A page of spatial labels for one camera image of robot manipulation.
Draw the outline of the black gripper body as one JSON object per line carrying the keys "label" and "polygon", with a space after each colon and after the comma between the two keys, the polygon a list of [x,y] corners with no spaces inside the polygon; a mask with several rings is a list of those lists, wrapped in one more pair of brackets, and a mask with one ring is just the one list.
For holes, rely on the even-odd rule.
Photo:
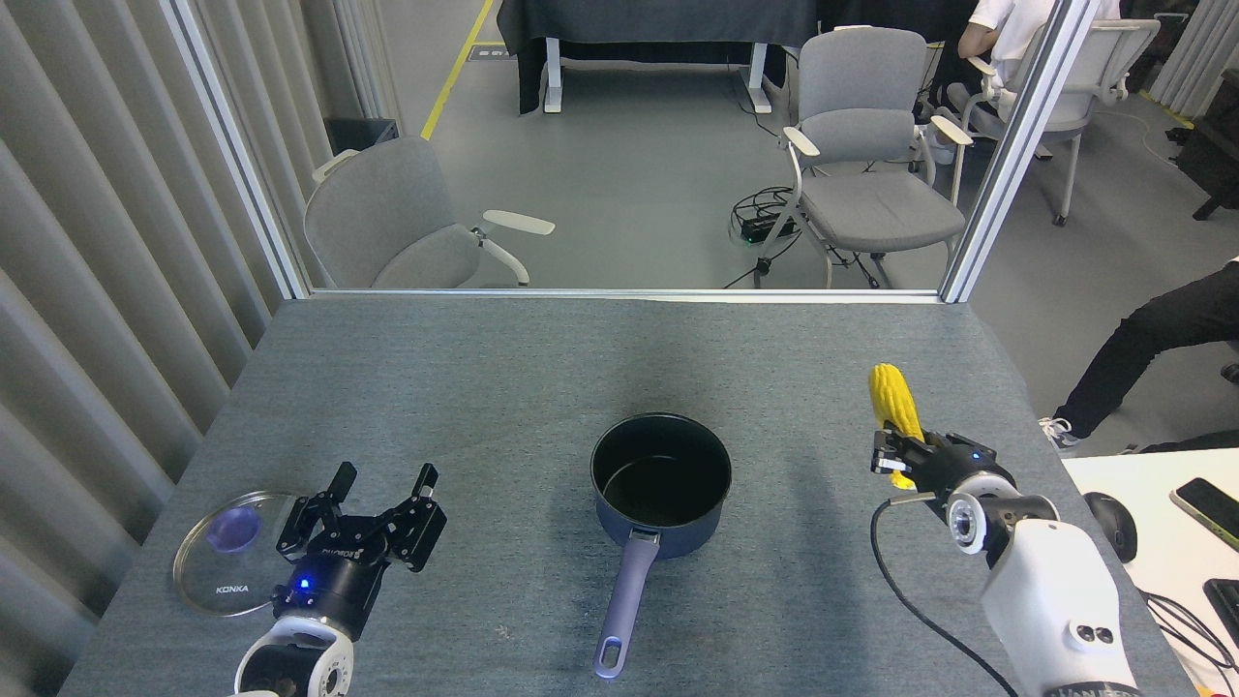
{"label": "black gripper body", "polygon": [[292,563],[287,582],[275,587],[273,615],[323,621],[359,641],[389,565],[387,551],[375,519],[342,516],[338,541],[318,535]]}
{"label": "black gripper body", "polygon": [[952,447],[944,447],[939,453],[926,453],[924,463],[914,467],[911,480],[918,491],[947,496],[974,473],[1000,472],[994,461],[996,451],[955,433],[949,433],[949,437],[954,441]]}

